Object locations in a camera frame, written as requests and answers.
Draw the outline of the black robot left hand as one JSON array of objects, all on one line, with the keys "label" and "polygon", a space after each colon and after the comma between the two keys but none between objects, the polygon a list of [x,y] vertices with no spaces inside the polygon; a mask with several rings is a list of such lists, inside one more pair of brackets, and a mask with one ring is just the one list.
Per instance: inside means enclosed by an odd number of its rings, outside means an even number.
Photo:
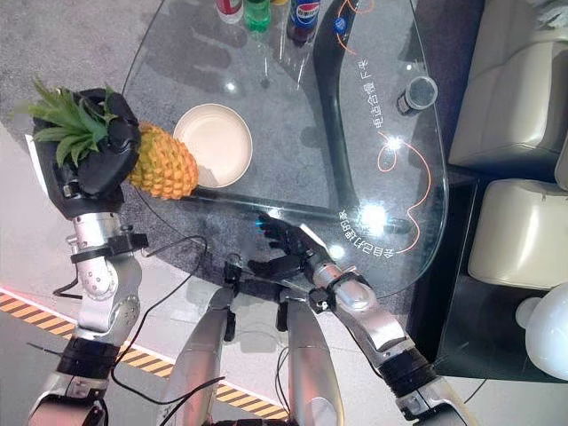
[{"label": "black robot left hand", "polygon": [[36,88],[28,106],[34,128],[28,151],[37,179],[67,220],[117,213],[121,184],[139,157],[141,133],[125,98],[111,88]]}]

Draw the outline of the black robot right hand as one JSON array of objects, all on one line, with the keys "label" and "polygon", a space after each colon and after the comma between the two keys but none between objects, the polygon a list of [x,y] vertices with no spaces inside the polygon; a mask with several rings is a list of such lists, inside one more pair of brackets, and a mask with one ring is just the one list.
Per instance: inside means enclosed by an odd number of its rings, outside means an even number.
[{"label": "black robot right hand", "polygon": [[270,217],[266,213],[258,215],[256,225],[269,241],[269,247],[284,253],[269,261],[249,260],[248,268],[258,277],[285,280],[302,273],[313,283],[313,274],[322,265],[333,263],[325,246],[300,226]]}]

